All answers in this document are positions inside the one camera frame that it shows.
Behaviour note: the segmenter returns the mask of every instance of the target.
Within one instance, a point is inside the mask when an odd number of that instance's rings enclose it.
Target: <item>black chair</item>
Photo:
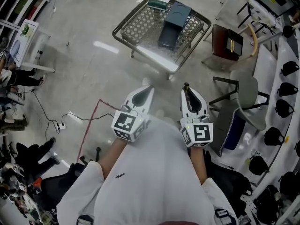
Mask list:
[[[207,177],[214,180],[226,196],[235,212],[235,215],[239,217],[246,208],[246,203],[240,199],[240,196],[242,194],[246,194],[246,191],[249,191],[250,194],[252,194],[252,188],[249,180],[237,171],[214,164],[211,161],[209,152],[205,152],[204,161]]]
[[[45,211],[56,209],[56,205],[60,203],[62,197],[74,184],[84,169],[85,166],[82,164],[71,164],[67,173],[42,180],[42,191],[37,195],[33,195],[35,202]]]
[[[97,147],[97,148],[96,148],[96,160],[95,160],[95,162],[98,162],[98,161],[99,161],[99,152],[101,152],[101,148]],[[84,164],[85,166],[88,164],[88,162],[85,161],[85,156],[81,156],[81,157],[79,158],[79,160],[82,161],[83,164]]]

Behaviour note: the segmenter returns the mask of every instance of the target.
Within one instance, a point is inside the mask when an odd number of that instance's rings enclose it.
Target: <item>black box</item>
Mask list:
[[[164,28],[158,39],[158,45],[171,50],[175,48],[178,35],[182,31],[192,9],[175,2],[165,18]]]
[[[182,29],[191,10],[192,9],[188,6],[174,2],[167,17],[165,17],[165,23],[170,23],[171,25],[178,26]]]

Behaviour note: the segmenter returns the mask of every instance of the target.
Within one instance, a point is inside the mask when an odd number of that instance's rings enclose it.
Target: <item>chair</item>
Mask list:
[[[246,3],[239,11],[237,14],[240,14],[240,12],[247,6],[247,11],[248,11],[248,15],[247,17],[238,25],[238,28],[244,24],[244,22],[251,17],[252,22],[251,24],[253,24],[254,22],[257,22],[261,25],[261,27],[255,32],[258,33],[261,29],[263,28],[267,28],[268,30],[270,30],[270,32],[272,34],[275,34],[274,31],[271,30],[272,28],[272,21],[270,21],[270,19],[267,16],[264,16],[264,14],[262,12],[260,12],[258,9],[256,9],[254,6],[252,6],[250,3]]]
[[[99,153],[100,153],[100,151],[101,151],[101,148],[97,147],[97,148],[96,148],[96,160],[95,160],[95,162],[98,162],[98,161],[99,161]],[[79,160],[82,161],[82,163],[83,163],[85,166],[88,164],[88,162],[85,161],[85,157],[84,157],[84,156],[81,156],[81,157],[79,158]]]
[[[233,91],[209,103],[212,105],[223,99],[229,99],[221,109],[210,108],[219,112],[214,123],[213,142],[210,146],[221,157],[223,148],[230,150],[236,148],[246,122],[258,130],[266,128],[265,117],[269,95],[258,91],[257,80],[247,72],[235,70],[231,72],[230,79],[213,77],[213,80],[234,85]],[[255,104],[257,95],[265,97],[266,102]],[[259,109],[255,113],[246,112],[254,108]]]
[[[239,217],[246,208],[246,203],[240,199],[242,194],[252,194],[250,181],[241,173],[221,167],[211,161],[210,153],[203,150],[207,177],[212,178],[222,190],[234,213]]]
[[[33,195],[35,202],[45,211],[56,209],[56,205],[60,203],[62,197],[74,184],[84,169],[85,166],[82,164],[72,164],[67,173],[42,180],[42,192]]]
[[[248,24],[247,28],[250,29],[251,34],[253,36],[254,48],[253,48],[253,52],[244,59],[248,59],[250,57],[255,56],[255,54],[257,52],[257,48],[258,48],[257,36],[256,36],[252,26],[250,24]],[[211,56],[207,57],[206,59],[202,60],[202,63],[205,63],[206,60],[211,58],[213,55],[220,57],[220,58],[227,59],[227,60],[231,60],[231,61],[238,61],[239,55],[232,53],[232,52],[228,52],[225,49],[225,44],[226,44],[225,40],[228,37],[228,29],[221,27],[217,24],[214,24],[212,27],[212,30],[206,35],[206,37],[203,40],[205,41],[211,33],[212,33],[212,53],[213,54]]]

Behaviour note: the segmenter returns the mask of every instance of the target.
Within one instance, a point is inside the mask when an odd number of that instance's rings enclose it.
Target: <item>gray chair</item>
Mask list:
[[[257,80],[247,72],[232,71],[230,79],[213,77],[215,81],[229,83],[234,90],[219,97],[209,104],[214,104],[223,99],[229,99],[228,103],[220,109],[210,108],[219,112],[214,122],[213,142],[211,148],[218,156],[222,156],[223,148],[234,150],[245,126],[249,123],[258,130],[266,128],[265,117],[269,104],[269,95],[257,90]],[[257,95],[266,98],[266,102],[255,104]],[[251,109],[259,108],[255,113]]]

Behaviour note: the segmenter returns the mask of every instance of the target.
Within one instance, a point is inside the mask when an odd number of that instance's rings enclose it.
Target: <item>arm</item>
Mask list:
[[[112,143],[112,146],[108,153],[98,162],[102,167],[104,179],[107,178],[109,172],[113,168],[126,145],[127,141],[116,138]]]
[[[5,55],[3,55],[2,58],[0,59],[0,72],[4,68],[5,63],[6,63],[6,59],[5,59]]]
[[[17,68],[17,65],[16,64],[10,64],[9,66],[8,66],[8,69],[9,69],[9,71],[12,71],[12,70],[15,70]]]
[[[203,156],[203,148],[201,147],[191,148],[191,161],[196,171],[196,174],[200,180],[200,183],[202,185],[207,179],[205,161]]]
[[[13,169],[14,168],[14,165],[12,163],[6,163],[4,165],[7,169]]]

